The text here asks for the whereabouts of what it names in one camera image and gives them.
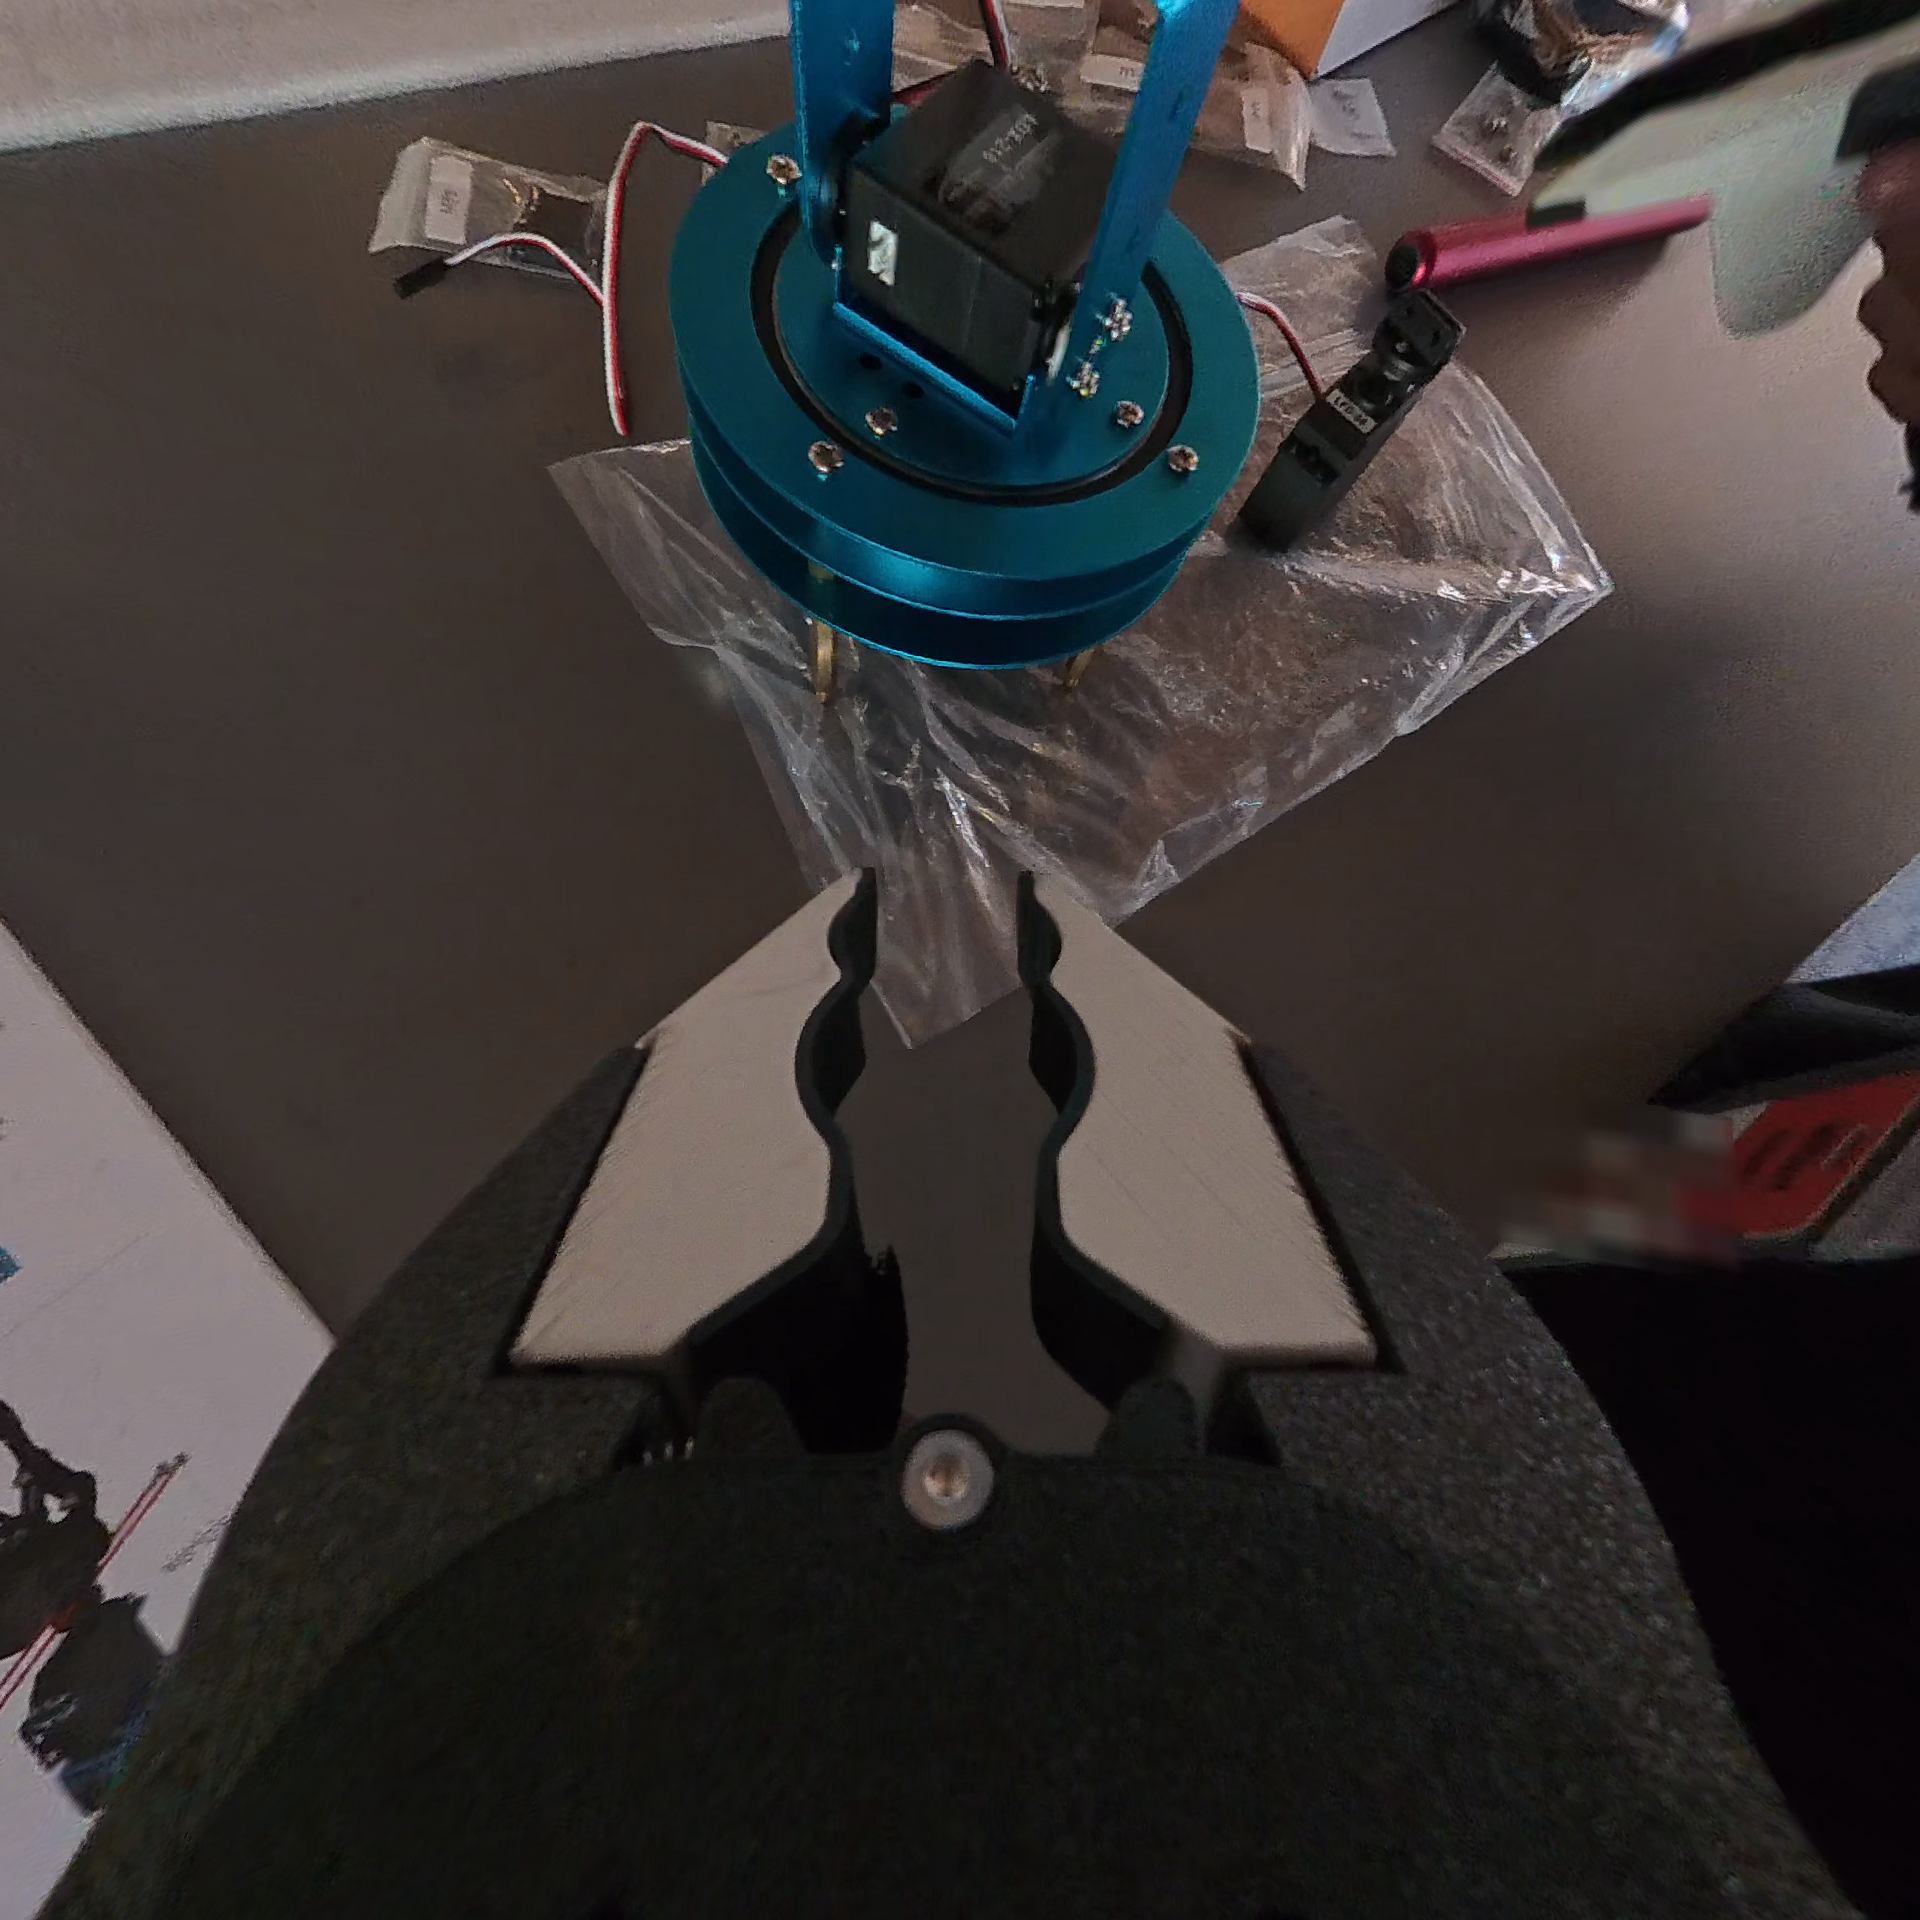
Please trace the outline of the black servo motor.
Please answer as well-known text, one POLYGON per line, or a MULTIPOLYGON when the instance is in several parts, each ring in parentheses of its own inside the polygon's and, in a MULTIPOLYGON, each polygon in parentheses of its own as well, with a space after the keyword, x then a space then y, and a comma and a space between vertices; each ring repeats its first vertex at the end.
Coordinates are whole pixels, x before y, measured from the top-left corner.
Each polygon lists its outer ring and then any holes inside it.
POLYGON ((1237 514, 1237 528, 1260 549, 1289 554, 1333 514, 1392 440, 1454 359, 1463 326, 1433 292, 1392 295, 1359 359, 1338 379, 1325 382, 1312 372, 1297 335, 1271 301, 1247 295, 1244 303, 1280 326, 1312 398, 1237 514))

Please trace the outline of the pile of small parts bags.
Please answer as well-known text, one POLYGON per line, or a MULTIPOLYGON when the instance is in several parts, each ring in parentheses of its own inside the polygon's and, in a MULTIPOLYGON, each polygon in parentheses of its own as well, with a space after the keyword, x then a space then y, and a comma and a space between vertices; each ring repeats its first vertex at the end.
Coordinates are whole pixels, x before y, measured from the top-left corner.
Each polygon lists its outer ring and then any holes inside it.
MULTIPOLYGON (((1119 144, 1160 10, 1145 2, 895 4, 893 84, 909 94, 993 46, 1015 75, 1078 128, 1119 144)), ((1314 152, 1397 157, 1376 84, 1312 80, 1282 50, 1234 26, 1216 59, 1189 150, 1302 188, 1314 152)))

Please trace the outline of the orange white cardboard box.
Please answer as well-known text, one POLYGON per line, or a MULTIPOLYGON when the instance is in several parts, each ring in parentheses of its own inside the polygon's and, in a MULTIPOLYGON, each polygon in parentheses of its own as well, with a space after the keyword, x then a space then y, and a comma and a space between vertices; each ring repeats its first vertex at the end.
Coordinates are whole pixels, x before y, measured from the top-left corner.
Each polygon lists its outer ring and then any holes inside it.
POLYGON ((1318 80, 1376 47, 1454 11, 1457 2, 1239 2, 1250 40, 1318 80))

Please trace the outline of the large clear plastic bag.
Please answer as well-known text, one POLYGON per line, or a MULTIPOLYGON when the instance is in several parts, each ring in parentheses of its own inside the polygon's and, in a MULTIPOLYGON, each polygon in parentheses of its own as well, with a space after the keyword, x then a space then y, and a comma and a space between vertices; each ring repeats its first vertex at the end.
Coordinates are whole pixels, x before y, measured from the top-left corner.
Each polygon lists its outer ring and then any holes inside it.
POLYGON ((874 874, 872 990, 905 1045, 1015 987, 1018 874, 1125 922, 1614 587, 1463 355, 1284 556, 1239 535, 1241 479, 1076 688, 848 643, 820 704, 802 615, 718 531, 682 440, 550 475, 640 622, 725 691, 807 890, 874 874))

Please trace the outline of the dark red metal tube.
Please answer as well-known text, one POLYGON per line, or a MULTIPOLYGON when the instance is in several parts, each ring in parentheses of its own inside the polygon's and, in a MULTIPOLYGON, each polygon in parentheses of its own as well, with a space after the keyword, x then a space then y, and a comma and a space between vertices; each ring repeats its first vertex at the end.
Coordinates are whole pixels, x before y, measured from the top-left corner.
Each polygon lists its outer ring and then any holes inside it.
POLYGON ((1382 288, 1399 298, 1501 279, 1657 245, 1703 226, 1710 216, 1712 198, 1678 198, 1598 214, 1577 204, 1550 210, 1512 208, 1468 222, 1412 226, 1382 258, 1382 288))

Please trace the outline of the person's black clothing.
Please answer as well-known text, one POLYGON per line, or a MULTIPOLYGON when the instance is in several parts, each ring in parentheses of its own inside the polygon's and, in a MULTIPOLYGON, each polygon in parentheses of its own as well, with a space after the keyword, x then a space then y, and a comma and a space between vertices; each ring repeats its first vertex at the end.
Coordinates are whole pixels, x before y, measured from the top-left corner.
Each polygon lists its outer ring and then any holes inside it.
POLYGON ((1782 1797, 1918 1916, 1918 1269, 1511 1263, 1671 1535, 1782 1797))

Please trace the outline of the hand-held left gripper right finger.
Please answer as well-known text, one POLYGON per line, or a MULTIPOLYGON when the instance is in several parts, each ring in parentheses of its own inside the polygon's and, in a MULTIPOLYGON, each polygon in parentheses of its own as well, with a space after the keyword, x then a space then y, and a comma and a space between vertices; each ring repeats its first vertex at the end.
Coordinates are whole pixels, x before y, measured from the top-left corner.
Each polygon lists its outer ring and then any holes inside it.
POLYGON ((1018 878, 1039 1149, 1028 1300, 1062 1370, 1372 1370, 1380 1348, 1247 1038, 1070 891, 1018 878))

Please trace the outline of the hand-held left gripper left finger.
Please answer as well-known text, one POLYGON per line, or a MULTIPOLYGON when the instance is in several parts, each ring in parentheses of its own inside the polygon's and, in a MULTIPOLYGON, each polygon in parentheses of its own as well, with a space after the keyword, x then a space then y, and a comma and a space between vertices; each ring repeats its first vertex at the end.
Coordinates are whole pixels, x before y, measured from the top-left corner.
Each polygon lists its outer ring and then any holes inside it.
POLYGON ((509 1358, 664 1370, 802 1280, 849 1223, 836 1114, 863 1070, 878 884, 826 884, 638 1042, 509 1358))

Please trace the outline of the dark grey desk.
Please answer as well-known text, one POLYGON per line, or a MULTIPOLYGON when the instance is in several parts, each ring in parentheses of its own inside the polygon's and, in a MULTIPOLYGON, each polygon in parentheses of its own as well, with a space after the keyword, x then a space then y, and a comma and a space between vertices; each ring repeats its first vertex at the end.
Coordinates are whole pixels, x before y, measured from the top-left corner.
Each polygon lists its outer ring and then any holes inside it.
MULTIPOLYGON (((588 301, 399 301, 377 192, 784 109, 749 40, 4 157, 4 923, 334 1328, 807 891, 548 475, 588 301)), ((1133 922, 1472 1231, 1916 852, 1879 267, 1750 342, 1700 232, 1468 288, 1614 595, 1133 922)))

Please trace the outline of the blue toy robot arm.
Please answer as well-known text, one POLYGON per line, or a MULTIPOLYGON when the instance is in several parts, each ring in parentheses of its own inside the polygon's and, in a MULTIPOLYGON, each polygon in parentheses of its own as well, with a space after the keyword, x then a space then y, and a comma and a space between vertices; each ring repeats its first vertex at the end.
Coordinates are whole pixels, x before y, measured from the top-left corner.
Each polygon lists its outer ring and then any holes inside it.
POLYGON ((693 198, 666 301, 693 470, 829 637, 1095 651, 1245 467, 1256 344, 1167 213, 1237 4, 1158 4, 1118 147, 993 59, 902 102, 893 4, 790 4, 792 115, 693 198))

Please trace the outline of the small clear parts bag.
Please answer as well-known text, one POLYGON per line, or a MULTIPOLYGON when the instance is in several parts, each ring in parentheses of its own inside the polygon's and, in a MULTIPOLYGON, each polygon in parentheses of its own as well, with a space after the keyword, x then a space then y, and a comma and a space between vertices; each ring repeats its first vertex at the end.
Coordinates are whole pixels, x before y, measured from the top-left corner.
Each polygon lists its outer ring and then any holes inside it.
POLYGON ((527 271, 601 298, 608 190, 585 176, 420 138, 396 157, 368 251, 418 256, 405 298, 444 277, 433 260, 527 271))

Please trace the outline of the assembly instruction manual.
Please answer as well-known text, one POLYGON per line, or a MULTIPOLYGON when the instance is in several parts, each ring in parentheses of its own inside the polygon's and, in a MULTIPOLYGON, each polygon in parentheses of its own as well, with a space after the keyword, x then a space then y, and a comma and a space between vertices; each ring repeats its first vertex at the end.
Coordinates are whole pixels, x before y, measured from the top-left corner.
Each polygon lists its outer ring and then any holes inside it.
POLYGON ((128 1772, 329 1333, 2 938, 2 1912, 128 1772))

